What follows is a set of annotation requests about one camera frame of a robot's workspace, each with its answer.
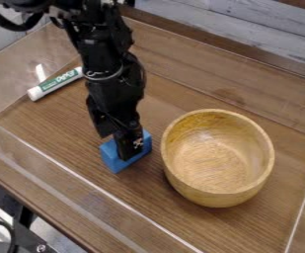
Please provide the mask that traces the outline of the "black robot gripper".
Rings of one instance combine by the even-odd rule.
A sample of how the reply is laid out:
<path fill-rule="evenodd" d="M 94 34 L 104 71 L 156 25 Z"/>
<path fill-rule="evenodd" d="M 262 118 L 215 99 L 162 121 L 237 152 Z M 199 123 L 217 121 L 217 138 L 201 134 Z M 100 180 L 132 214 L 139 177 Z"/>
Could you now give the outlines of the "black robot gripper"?
<path fill-rule="evenodd" d="M 138 113 L 138 103 L 144 96 L 144 77 L 142 74 L 122 74 L 103 80 L 87 78 L 86 88 L 86 106 L 96 132 L 102 138 L 114 133 L 119 158 L 127 161 L 144 147 Z"/>

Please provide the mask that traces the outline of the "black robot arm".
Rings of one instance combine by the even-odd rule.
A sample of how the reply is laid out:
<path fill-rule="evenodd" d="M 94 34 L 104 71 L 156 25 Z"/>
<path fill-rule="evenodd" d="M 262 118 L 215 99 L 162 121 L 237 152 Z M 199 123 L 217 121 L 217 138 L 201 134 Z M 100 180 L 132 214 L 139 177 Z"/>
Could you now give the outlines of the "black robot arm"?
<path fill-rule="evenodd" d="M 138 104 L 144 96 L 144 68 L 130 52 L 132 30 L 118 0 L 0 0 L 35 17 L 48 15 L 64 29 L 82 61 L 86 105 L 100 137 L 111 136 L 122 160 L 143 151 Z"/>

